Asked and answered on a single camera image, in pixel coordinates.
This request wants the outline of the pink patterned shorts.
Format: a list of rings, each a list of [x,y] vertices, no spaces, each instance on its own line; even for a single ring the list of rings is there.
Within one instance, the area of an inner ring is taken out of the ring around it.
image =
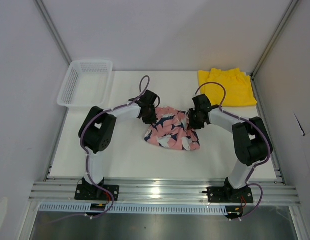
[[[172,107],[156,109],[157,122],[147,129],[144,141],[165,149],[195,151],[200,149],[199,137],[189,128],[189,114]]]

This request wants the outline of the yellow shorts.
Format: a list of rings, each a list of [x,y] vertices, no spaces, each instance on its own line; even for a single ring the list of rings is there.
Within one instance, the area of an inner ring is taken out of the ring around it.
[[[223,107],[252,107],[257,104],[250,77],[239,68],[198,71],[200,93],[205,94],[212,105]]]

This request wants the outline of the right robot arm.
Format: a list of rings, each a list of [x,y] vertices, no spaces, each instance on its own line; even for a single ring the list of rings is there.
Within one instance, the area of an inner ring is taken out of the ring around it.
[[[243,197],[252,203],[248,182],[258,166],[267,163],[273,151],[271,141],[261,118],[245,119],[212,105],[204,94],[195,96],[189,109],[189,126],[200,130],[204,125],[215,125],[230,132],[233,137],[237,162],[222,187],[208,187],[205,193],[210,203],[239,203]]]

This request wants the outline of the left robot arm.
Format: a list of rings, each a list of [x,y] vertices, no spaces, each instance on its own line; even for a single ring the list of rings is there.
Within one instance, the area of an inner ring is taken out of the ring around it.
[[[75,200],[111,200],[109,193],[117,198],[113,186],[104,186],[102,152],[109,146],[116,124],[130,119],[141,119],[146,125],[156,123],[154,103],[159,100],[158,95],[145,90],[123,105],[109,109],[94,106],[89,110],[78,132],[80,147],[86,153],[86,161],[84,176],[76,187]]]

